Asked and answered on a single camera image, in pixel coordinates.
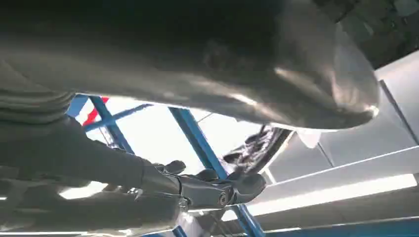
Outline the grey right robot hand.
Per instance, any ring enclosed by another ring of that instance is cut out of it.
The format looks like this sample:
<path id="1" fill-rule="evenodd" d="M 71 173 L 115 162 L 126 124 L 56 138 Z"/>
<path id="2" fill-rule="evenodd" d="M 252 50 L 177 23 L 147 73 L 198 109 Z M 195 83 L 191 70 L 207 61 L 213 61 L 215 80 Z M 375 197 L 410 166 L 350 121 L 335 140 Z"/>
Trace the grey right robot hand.
<path id="1" fill-rule="evenodd" d="M 76 94 L 336 131 L 377 116 L 370 62 L 312 0 L 3 0 L 0 230 L 163 232 L 243 204 L 259 174 L 181 175 L 89 139 Z"/>

